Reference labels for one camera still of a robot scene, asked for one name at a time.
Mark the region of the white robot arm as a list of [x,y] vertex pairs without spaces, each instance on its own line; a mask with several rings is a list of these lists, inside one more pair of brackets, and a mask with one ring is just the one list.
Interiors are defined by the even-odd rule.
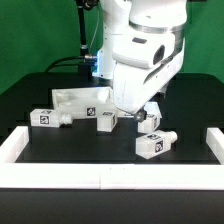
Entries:
[[113,104],[139,122],[184,59],[187,0],[99,0],[103,45],[95,77],[110,83]]

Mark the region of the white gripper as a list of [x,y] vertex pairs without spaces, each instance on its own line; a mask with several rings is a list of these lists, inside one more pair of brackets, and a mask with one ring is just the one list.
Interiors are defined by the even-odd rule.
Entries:
[[180,70],[183,54],[157,63],[153,68],[143,69],[116,61],[113,74],[113,94],[115,106],[128,113],[136,113],[136,121],[144,121],[147,112],[139,111],[171,78]]

